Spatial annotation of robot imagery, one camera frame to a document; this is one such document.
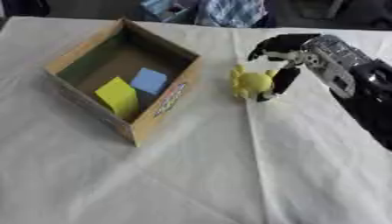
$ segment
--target yellow cube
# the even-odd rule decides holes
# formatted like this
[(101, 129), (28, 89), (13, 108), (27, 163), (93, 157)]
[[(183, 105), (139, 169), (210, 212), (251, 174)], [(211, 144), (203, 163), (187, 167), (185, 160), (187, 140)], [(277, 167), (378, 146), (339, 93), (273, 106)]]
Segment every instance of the yellow cube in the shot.
[(97, 89), (95, 94), (123, 119), (135, 116), (139, 110), (136, 90), (120, 77)]

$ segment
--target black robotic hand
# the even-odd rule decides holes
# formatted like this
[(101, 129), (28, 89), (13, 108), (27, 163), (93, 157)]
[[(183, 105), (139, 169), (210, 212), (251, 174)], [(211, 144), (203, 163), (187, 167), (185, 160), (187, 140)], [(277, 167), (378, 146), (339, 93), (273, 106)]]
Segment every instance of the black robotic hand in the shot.
[(269, 38), (257, 45), (248, 56), (248, 60), (256, 60), (266, 55), (270, 61), (285, 61), (289, 63), (279, 70), (274, 77), (274, 89), (272, 93), (266, 95), (259, 94), (258, 102), (265, 102), (273, 95), (281, 95), (290, 84), (299, 76), (301, 70), (297, 66), (303, 62), (300, 57), (301, 46), (309, 39), (316, 38), (320, 34), (285, 34), (274, 38)]
[[(320, 34), (287, 34), (261, 42), (248, 56), (265, 55), (289, 63), (274, 77), (273, 95), (282, 94), (306, 64), (329, 88), (332, 96), (382, 146), (392, 151), (392, 66), (370, 59), (342, 39)], [(269, 95), (260, 94), (258, 101)]]
[(256, 60), (266, 55), (271, 61), (294, 60), (291, 53), (301, 50), (301, 46), (309, 39), (314, 39), (320, 34), (284, 34), (269, 38), (257, 45), (248, 56), (248, 60)]

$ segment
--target open box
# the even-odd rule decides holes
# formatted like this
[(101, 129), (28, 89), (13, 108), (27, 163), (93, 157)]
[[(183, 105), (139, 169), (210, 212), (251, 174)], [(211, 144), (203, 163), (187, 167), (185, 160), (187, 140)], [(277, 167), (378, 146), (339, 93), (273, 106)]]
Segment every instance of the open box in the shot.
[[(45, 67), (61, 93), (136, 146), (145, 140), (197, 80), (200, 56), (139, 25), (120, 19)], [(94, 92), (116, 76), (130, 82), (142, 68), (166, 74), (169, 87), (135, 120), (102, 106)]]

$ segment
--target table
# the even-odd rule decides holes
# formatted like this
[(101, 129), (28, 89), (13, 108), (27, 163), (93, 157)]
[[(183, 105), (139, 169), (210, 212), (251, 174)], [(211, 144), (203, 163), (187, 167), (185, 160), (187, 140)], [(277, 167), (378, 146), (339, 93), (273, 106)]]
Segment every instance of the table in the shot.
[[(2, 223), (390, 223), (392, 158), (311, 73), (258, 104), (228, 71), (262, 39), (339, 35), (391, 62), (390, 32), (141, 23), (203, 56), (200, 84), (137, 149), (60, 98), (42, 66), (110, 21), (14, 17), (0, 32)], [(279, 67), (259, 60), (258, 69)]]

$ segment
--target yellow rubber duck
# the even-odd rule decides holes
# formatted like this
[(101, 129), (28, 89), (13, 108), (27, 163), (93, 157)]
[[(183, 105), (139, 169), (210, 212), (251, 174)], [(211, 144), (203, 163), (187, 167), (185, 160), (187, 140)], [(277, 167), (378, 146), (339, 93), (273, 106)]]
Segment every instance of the yellow rubber duck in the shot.
[(273, 78), (277, 71), (267, 70), (265, 73), (245, 73), (242, 65), (231, 71), (230, 80), (235, 97), (254, 98), (270, 91), (274, 87)]

